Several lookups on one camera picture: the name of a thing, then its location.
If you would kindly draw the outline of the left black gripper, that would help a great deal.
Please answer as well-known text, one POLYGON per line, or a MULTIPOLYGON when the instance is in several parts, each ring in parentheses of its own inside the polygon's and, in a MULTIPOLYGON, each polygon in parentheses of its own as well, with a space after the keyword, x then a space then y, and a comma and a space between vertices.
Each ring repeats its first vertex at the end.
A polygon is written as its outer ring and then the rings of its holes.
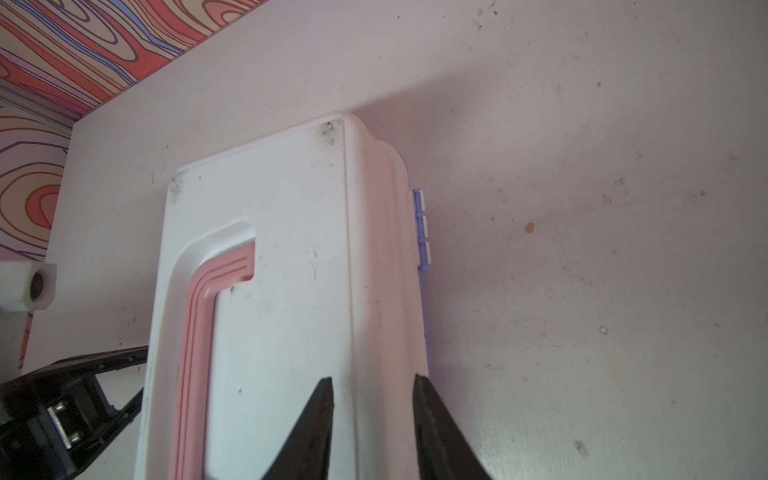
POLYGON ((121 409, 100 386, 78 398, 42 400, 28 384, 70 379, 143 365, 148 346, 78 355, 1 385, 1 477, 73 479, 81 475, 138 417, 140 389, 121 409))

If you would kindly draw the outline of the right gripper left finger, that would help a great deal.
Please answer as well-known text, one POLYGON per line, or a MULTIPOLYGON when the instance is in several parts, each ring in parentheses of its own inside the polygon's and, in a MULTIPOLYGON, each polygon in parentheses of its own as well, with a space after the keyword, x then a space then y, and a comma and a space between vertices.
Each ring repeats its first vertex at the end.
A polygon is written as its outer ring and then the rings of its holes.
POLYGON ((334 389, 321 378, 263 480, 326 480, 333 432, 334 389))

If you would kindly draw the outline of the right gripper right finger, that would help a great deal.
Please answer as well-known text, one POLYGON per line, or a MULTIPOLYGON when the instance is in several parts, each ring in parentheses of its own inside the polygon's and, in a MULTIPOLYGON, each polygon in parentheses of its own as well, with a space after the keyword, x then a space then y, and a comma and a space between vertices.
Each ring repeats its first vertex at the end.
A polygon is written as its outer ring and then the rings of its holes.
POLYGON ((412 406, 420 479, 491 480, 428 377, 414 377, 412 406))

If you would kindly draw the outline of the white blue plastic tool box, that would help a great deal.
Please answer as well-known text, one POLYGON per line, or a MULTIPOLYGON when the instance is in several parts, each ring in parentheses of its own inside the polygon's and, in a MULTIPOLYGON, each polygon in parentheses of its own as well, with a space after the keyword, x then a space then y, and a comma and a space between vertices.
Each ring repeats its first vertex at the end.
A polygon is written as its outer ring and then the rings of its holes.
POLYGON ((259 479, 318 382, 332 479, 415 479, 424 238, 404 160, 332 113, 182 167, 159 255, 138 479, 259 479))

